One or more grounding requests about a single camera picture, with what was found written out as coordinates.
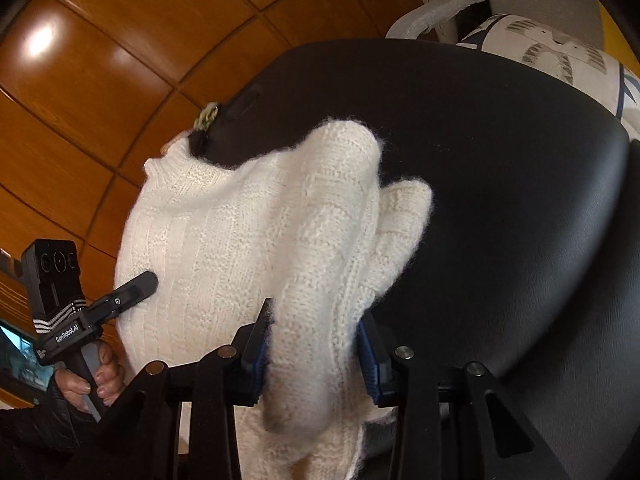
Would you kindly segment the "person's left hand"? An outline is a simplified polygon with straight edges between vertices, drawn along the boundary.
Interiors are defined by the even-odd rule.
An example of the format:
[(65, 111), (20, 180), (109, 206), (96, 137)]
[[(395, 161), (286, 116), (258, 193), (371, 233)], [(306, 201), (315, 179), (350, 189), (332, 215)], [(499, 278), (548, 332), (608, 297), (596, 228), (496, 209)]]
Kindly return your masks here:
[[(125, 389), (125, 370), (111, 346), (102, 342), (98, 349), (101, 366), (94, 374), (96, 392), (106, 406), (111, 406)], [(61, 368), (54, 373), (54, 380), (64, 399), (76, 410), (89, 414), (84, 396), (88, 396), (90, 385), (71, 372)]]

